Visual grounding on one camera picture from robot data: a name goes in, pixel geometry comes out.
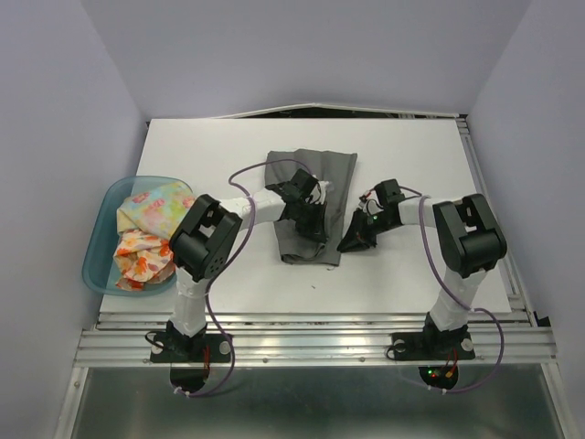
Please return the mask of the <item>grey pleated skirt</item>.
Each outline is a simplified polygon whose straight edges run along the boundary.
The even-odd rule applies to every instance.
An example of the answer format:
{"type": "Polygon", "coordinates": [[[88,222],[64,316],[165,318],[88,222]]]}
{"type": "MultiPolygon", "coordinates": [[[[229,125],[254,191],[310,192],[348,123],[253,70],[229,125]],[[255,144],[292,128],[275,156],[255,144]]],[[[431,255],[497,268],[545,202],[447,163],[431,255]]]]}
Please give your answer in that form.
{"type": "Polygon", "coordinates": [[[270,151],[267,160],[271,164],[264,170],[266,185],[289,180],[303,166],[307,166],[310,173],[318,179],[331,183],[325,196],[324,231],[327,243],[321,244],[301,237],[290,220],[276,222],[274,230],[282,262],[291,265],[337,266],[341,262],[341,252],[337,250],[337,246],[344,231],[346,203],[357,154],[297,149],[292,152],[270,151]]]}

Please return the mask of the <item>pastel floral skirt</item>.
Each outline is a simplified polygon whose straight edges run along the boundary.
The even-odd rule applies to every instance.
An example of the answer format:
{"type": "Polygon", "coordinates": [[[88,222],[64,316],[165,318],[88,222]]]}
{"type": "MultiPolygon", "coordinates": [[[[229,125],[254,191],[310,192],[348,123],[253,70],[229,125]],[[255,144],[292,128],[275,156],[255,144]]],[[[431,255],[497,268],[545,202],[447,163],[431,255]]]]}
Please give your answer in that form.
{"type": "Polygon", "coordinates": [[[141,230],[169,240],[195,201],[192,190],[180,181],[131,195],[116,211],[117,232],[141,230]]]}

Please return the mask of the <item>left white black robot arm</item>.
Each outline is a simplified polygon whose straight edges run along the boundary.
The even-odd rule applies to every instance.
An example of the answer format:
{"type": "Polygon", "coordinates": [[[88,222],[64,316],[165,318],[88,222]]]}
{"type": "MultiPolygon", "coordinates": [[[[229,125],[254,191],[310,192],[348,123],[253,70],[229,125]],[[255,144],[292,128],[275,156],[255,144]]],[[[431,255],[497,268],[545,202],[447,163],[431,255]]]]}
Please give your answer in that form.
{"type": "Polygon", "coordinates": [[[253,195],[228,200],[199,196],[170,240],[177,296],[159,348],[184,360],[204,353],[209,287],[242,252],[242,247],[233,249],[241,231],[250,236],[259,224],[289,220],[301,237],[325,244],[329,187],[328,181],[298,169],[290,180],[269,184],[253,195]]]}

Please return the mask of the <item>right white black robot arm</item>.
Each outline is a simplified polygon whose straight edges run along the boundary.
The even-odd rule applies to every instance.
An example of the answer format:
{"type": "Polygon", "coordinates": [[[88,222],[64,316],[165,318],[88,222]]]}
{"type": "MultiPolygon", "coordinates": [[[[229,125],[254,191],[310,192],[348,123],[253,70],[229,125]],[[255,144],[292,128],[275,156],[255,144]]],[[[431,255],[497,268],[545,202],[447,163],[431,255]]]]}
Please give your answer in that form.
{"type": "Polygon", "coordinates": [[[441,290],[422,330],[395,332],[387,356],[396,361],[422,361],[459,356],[473,359],[468,318],[486,275],[507,253],[507,242],[484,195],[433,200],[420,192],[385,180],[359,199],[350,225],[337,246],[341,253],[377,246],[378,235],[402,226],[420,229],[423,250],[441,290]],[[427,230],[434,229],[445,271],[430,254],[427,230]]]}

